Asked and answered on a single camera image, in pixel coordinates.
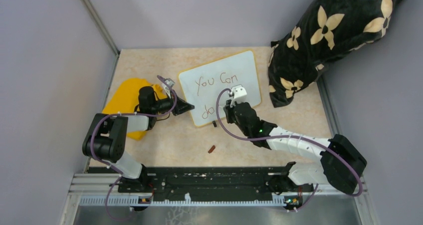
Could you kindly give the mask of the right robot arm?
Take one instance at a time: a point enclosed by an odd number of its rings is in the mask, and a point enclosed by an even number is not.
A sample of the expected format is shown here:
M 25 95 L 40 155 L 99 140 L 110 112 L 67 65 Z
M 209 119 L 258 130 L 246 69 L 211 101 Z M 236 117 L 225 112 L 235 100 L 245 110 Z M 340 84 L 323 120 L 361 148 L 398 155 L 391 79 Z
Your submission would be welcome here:
M 281 185 L 294 191 L 299 185 L 328 184 L 350 196 L 363 191 L 361 176 L 367 166 L 363 155 L 345 136 L 316 138 L 293 133 L 257 116 L 247 102 L 227 100 L 223 110 L 229 124 L 235 124 L 243 134 L 241 140 L 257 147 L 284 151 L 313 160 L 312 164 L 294 163 L 281 177 Z

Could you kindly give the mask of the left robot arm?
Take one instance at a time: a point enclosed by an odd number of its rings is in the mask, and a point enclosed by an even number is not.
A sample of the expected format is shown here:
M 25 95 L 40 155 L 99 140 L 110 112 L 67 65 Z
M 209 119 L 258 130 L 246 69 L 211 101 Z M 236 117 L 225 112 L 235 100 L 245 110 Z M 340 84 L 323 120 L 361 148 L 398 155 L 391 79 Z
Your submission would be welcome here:
M 149 187 L 150 179 L 146 167 L 125 151 L 127 134 L 152 130 L 158 117 L 163 114 L 177 116 L 194 108 L 194 105 L 178 97 L 173 90 L 160 99 L 151 86 L 142 87 L 139 90 L 138 105 L 134 106 L 132 113 L 97 113 L 94 116 L 82 145 L 82 153 L 118 172 L 121 183 L 143 192 Z

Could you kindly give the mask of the yellow framed whiteboard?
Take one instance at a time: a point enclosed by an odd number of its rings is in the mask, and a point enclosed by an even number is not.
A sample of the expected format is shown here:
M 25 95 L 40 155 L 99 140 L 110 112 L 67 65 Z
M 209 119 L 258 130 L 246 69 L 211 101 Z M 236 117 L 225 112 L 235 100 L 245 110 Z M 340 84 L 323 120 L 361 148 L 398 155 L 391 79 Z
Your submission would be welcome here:
M 252 107 L 261 103 L 255 57 L 252 50 L 225 57 L 178 74 L 185 100 L 194 105 L 190 111 L 196 127 L 217 120 L 216 100 L 225 88 L 241 85 Z

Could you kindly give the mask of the brown marker cap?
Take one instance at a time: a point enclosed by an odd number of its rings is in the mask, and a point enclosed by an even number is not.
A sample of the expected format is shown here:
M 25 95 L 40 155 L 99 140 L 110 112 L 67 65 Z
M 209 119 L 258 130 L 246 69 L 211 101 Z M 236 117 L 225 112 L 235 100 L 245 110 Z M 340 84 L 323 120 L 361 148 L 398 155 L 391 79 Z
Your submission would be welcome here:
M 212 153 L 215 150 L 215 148 L 216 148 L 215 145 L 211 146 L 210 149 L 208 150 L 208 153 L 209 154 Z

